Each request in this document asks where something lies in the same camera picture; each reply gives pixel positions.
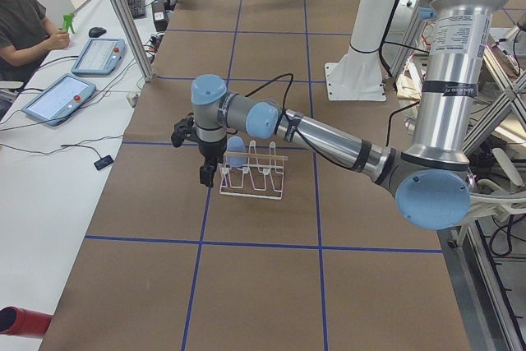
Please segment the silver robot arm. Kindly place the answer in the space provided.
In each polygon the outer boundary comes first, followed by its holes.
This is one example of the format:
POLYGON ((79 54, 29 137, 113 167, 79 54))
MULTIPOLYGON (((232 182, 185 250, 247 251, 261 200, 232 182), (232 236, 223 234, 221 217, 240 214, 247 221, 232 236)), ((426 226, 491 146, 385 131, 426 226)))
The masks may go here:
POLYGON ((397 2, 360 0, 348 52, 325 66, 318 119, 234 93, 220 76, 198 76, 191 84, 186 138, 204 158, 200 182, 212 186, 227 132, 236 130, 260 141, 278 137, 366 175, 392 195, 406 220, 425 229, 466 224, 502 204, 501 196, 473 192, 463 144, 491 18, 508 0, 419 0, 436 21, 416 128, 403 150, 380 141, 381 119, 397 103, 384 89, 379 60, 397 2))

